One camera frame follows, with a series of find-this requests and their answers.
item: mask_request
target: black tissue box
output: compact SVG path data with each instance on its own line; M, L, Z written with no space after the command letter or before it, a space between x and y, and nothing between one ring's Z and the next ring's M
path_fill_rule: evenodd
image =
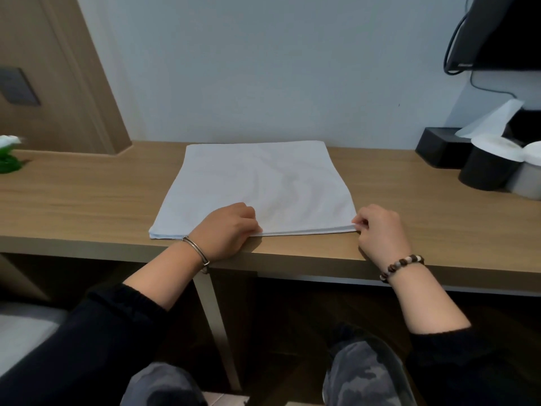
M457 137L460 128L425 128L415 152L435 168L462 169L473 145L469 138Z

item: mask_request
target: desk surface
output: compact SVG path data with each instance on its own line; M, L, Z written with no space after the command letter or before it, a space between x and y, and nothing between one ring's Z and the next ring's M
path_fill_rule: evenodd
M185 149L135 142L118 156L17 151L28 163L0 175L0 252L43 253L31 250L40 240L68 248L166 247L172 241L151 240L148 229ZM413 151L329 153L356 208L374 203L398 211L414 251L429 264L541 274L541 202L471 189L457 170L431 168ZM355 233L266 237L250 239L245 251L362 261L356 239Z

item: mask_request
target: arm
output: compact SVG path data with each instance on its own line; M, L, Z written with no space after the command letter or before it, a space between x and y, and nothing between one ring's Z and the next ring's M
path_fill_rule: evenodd
M359 247L381 271L412 254L396 212L370 205L352 222ZM406 364L429 404L534 404L517 372L477 336L426 266L410 264L388 282L412 333Z
M253 208L234 204L211 213L190 238L211 261L240 250L259 230ZM202 267L177 242L110 290L90 293L47 341L0 378L0 404L119 404L146 367L171 309Z

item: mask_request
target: television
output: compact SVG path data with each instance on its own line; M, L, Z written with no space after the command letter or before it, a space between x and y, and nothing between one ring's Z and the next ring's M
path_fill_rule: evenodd
M541 0L474 0L446 71L541 70Z

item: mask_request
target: light switch panel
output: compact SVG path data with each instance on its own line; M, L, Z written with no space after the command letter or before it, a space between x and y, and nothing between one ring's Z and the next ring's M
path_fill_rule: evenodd
M17 67L0 67L0 91L11 104L40 105L30 83Z

